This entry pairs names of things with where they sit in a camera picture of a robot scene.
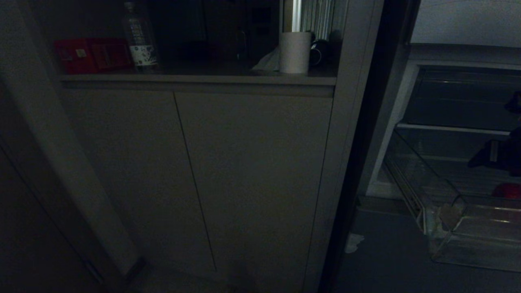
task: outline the cabinet door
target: cabinet door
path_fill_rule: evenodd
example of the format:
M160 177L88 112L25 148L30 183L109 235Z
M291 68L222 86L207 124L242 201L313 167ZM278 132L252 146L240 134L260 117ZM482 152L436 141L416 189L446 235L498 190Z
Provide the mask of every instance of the cabinet door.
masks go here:
M195 274L215 270L173 94L65 92L85 154L145 258Z
M332 99L176 93L216 268L302 288Z

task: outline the bottle label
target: bottle label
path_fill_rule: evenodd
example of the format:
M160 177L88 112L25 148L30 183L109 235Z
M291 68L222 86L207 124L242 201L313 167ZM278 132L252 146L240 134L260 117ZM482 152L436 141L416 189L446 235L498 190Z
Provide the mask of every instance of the bottle label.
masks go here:
M157 64L156 50L152 45L129 46L136 66Z

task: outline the red box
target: red box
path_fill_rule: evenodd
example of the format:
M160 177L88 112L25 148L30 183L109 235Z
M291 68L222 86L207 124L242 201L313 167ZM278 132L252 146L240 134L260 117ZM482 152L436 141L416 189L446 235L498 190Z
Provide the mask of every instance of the red box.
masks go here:
M132 68L125 39L77 39L54 42L68 74L92 74Z

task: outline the refrigerator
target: refrigerator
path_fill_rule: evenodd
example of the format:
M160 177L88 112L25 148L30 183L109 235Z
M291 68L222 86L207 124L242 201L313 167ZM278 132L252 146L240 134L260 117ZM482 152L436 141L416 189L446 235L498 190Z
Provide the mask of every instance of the refrigerator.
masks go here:
M512 1L386 1L330 260L355 204L399 201L431 260L521 272L519 13Z

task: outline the floor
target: floor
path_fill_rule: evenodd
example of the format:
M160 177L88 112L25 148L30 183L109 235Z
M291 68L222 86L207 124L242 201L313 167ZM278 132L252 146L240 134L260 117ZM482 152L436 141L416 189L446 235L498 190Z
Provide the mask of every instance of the floor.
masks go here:
M242 293L217 282L176 271L146 266L127 293Z
M521 274L432 262L410 216L359 211L353 233L365 239L344 255L334 293L521 292Z

